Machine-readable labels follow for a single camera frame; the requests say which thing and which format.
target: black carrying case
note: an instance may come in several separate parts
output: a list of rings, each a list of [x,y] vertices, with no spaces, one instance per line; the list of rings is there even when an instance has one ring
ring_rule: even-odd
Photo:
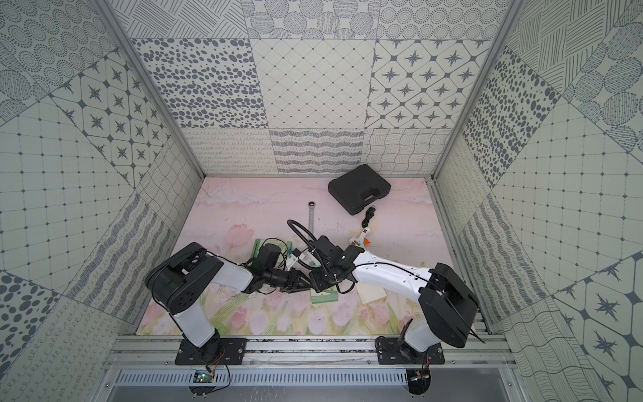
[[[385,197],[391,184],[364,164],[328,183],[328,191],[351,215],[360,213],[368,204]]]

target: black cable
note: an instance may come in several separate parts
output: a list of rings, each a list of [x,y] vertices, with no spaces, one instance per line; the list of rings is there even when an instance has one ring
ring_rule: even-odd
[[[370,221],[370,219],[371,219],[373,216],[375,216],[375,208],[374,208],[374,207],[372,207],[372,206],[370,206],[370,207],[366,210],[366,218],[364,218],[364,220],[362,221],[362,227],[363,227],[363,228],[366,228],[366,227],[368,226],[368,222]]]
[[[299,223],[299,222],[297,222],[297,221],[294,221],[294,220],[292,220],[292,219],[288,219],[288,220],[286,221],[286,223],[288,224],[288,227],[290,227],[290,229],[292,229],[292,230],[293,230],[293,232],[294,232],[295,234],[297,234],[297,236],[301,237],[301,238],[305,241],[305,243],[309,243],[309,242],[310,242],[310,240],[306,239],[306,238],[302,235],[302,233],[301,233],[299,230],[297,230],[297,229],[295,228],[295,226],[297,226],[297,227],[301,228],[303,231],[305,231],[305,232],[306,232],[306,234],[307,234],[308,236],[310,236],[310,238],[312,239],[312,241],[317,241],[317,238],[316,238],[316,237],[311,233],[311,231],[310,231],[310,230],[308,230],[308,229],[307,229],[304,225],[302,225],[301,223]]]
[[[340,284],[335,284],[335,288],[337,288],[337,292],[338,292],[338,293],[341,293],[342,295],[345,295],[346,293],[348,293],[348,292],[352,291],[354,287],[355,287],[355,282],[353,282],[353,284],[352,284],[352,285],[350,285],[349,290],[347,290],[346,292],[342,292],[342,291],[340,290]]]
[[[310,253],[312,254],[312,256],[315,257],[317,259],[317,261],[320,262],[321,268],[324,270],[324,273],[326,274],[326,277],[328,279],[330,279],[331,273],[330,273],[328,267],[326,266],[326,262],[324,261],[322,256],[319,254],[317,249],[315,249],[315,247],[312,245],[311,241],[306,239],[306,237],[304,235],[302,235],[302,233],[297,228],[295,228],[295,226],[297,226],[297,227],[301,228],[303,231],[305,231],[306,234],[308,234],[310,236],[312,241],[317,241],[317,238],[307,228],[305,228],[301,223],[299,223],[297,221],[294,221],[292,219],[288,219],[286,221],[286,223],[288,224],[288,227],[290,227],[290,229],[292,229],[293,232],[295,234],[297,234],[297,236],[299,236],[299,238],[301,240],[303,240],[303,242],[306,244],[306,250],[309,250]]]
[[[268,293],[264,293],[264,292],[262,292],[262,291],[261,291],[261,290],[259,290],[259,289],[257,289],[257,293],[261,293],[262,295],[269,295],[270,293],[274,292],[275,290],[277,290],[277,287],[276,287],[276,286],[275,286],[275,287],[274,287],[270,292],[268,292]]]
[[[214,391],[212,391],[212,392],[217,392],[217,391],[220,391],[220,390],[222,390],[222,389],[226,389],[226,388],[228,388],[228,387],[230,386],[230,384],[232,383],[232,376],[230,375],[230,369],[228,368],[228,365],[227,365],[227,364],[223,363],[223,365],[224,365],[224,366],[226,366],[226,370],[228,371],[228,384],[227,384],[225,387],[221,387],[221,388],[217,387],[217,388],[216,388]]]
[[[399,269],[399,270],[403,270],[404,272],[409,273],[409,274],[413,275],[414,277],[416,277],[416,278],[418,278],[418,279],[422,279],[422,280],[423,280],[423,281],[425,281],[426,283],[433,285],[433,284],[432,284],[431,282],[429,282],[428,280],[426,280],[426,279],[424,279],[424,278],[422,278],[422,277],[419,277],[419,276],[417,276],[416,274],[412,273],[411,271],[409,271],[409,270],[405,270],[404,268],[402,268],[402,267],[400,267],[400,266],[397,266],[397,265],[395,265],[395,264],[391,264],[390,262],[383,262],[383,261],[378,261],[378,262],[366,262],[366,263],[364,263],[364,264],[358,264],[358,265],[355,265],[355,268],[357,268],[358,266],[364,266],[364,265],[377,265],[377,264],[384,264],[384,265],[394,266],[394,267],[396,267],[396,268],[397,268],[397,269]]]
[[[261,243],[261,245],[263,246],[266,243],[266,241],[268,241],[268,240],[277,240],[277,241],[282,242],[284,244],[284,246],[285,246],[285,250],[288,251],[288,243],[286,243],[285,241],[283,241],[281,239],[277,239],[276,237],[268,237],[267,239],[264,239],[264,242]]]
[[[479,340],[480,342],[482,342],[482,343],[487,343],[487,341],[485,341],[485,340],[483,340],[481,337],[479,337],[479,336],[478,336],[478,334],[476,334],[472,329],[470,329],[470,330],[469,330],[469,334],[472,334],[473,336],[475,336],[476,338],[478,338],[478,340]]]

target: mounting plate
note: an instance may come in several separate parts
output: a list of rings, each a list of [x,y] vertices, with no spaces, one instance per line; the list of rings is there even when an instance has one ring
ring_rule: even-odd
[[[179,366],[206,365],[215,361],[222,353],[221,363],[240,365],[246,353],[246,339],[218,338],[202,347],[196,347],[184,339],[181,341],[174,364]]]
[[[423,364],[424,353],[413,359],[412,362],[406,361],[404,356],[395,351],[397,338],[379,337],[375,340],[375,348],[377,349],[377,362],[379,364]],[[429,362],[430,364],[444,364],[444,353],[442,352],[442,344],[436,343],[429,348]]]

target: star pattern tile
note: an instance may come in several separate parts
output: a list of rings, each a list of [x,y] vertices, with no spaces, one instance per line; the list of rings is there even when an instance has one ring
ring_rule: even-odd
[[[635,401],[643,390],[643,251],[554,293],[583,352],[614,401]]]
[[[132,187],[169,134],[118,50],[98,59],[50,97]]]
[[[489,41],[378,40],[366,128],[452,129]]]

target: green block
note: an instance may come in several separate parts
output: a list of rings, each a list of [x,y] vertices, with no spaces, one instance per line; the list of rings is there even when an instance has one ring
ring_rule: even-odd
[[[317,293],[311,289],[311,304],[336,302],[339,299],[337,289],[335,288],[328,288],[321,293]]]

